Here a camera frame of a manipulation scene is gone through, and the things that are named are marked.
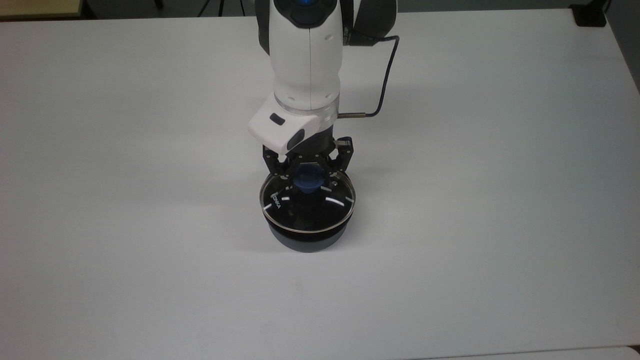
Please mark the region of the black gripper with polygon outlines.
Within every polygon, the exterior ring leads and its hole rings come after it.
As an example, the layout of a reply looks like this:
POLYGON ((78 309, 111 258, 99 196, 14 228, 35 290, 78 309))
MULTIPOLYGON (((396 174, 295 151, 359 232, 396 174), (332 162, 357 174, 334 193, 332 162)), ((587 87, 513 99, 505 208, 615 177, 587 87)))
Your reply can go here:
POLYGON ((262 158, 271 177, 290 179, 302 161, 318 162, 328 176, 348 170, 354 155, 354 141, 350 136, 334 139, 334 128, 318 132, 281 155, 262 145, 262 158))

